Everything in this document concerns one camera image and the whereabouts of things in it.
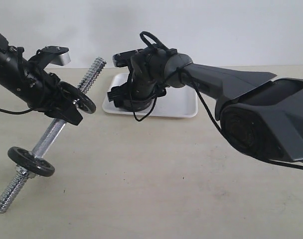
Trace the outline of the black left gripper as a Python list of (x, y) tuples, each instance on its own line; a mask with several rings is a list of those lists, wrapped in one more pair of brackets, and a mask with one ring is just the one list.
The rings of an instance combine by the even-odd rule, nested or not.
[(24, 71), (20, 74), (20, 82), (23, 83), (21, 93), (28, 109), (18, 112), (10, 111), (11, 115), (38, 111), (50, 118), (79, 125), (82, 115), (71, 101), (67, 101), (63, 88), (64, 82), (56, 74), (45, 72), (34, 61), (22, 63), (19, 66)]

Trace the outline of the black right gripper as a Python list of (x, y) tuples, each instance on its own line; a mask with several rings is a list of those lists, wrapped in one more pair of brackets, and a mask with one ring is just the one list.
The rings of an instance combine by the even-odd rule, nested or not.
[(152, 100), (166, 95), (166, 86), (158, 79), (143, 78), (132, 74), (125, 85), (114, 86), (107, 92), (109, 102), (117, 108), (124, 108), (128, 99), (136, 101)]

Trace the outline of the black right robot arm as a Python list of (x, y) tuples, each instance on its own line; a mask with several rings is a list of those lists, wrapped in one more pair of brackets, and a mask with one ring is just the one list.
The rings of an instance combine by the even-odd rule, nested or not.
[(191, 87), (216, 101), (214, 118), (237, 151), (303, 163), (303, 79), (196, 64), (175, 49), (122, 52), (113, 63), (129, 69), (127, 81), (107, 94), (116, 107), (137, 112), (166, 88)]

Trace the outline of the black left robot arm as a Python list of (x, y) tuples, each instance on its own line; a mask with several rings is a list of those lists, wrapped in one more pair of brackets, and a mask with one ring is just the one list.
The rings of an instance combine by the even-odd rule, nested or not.
[(29, 59), (24, 58), (24, 52), (23, 47), (10, 45), (0, 33), (0, 85), (27, 104), (28, 109), (20, 114), (34, 111), (78, 125), (83, 117), (73, 102), (83, 93), (45, 71), (49, 64), (64, 66), (69, 48), (46, 46)]

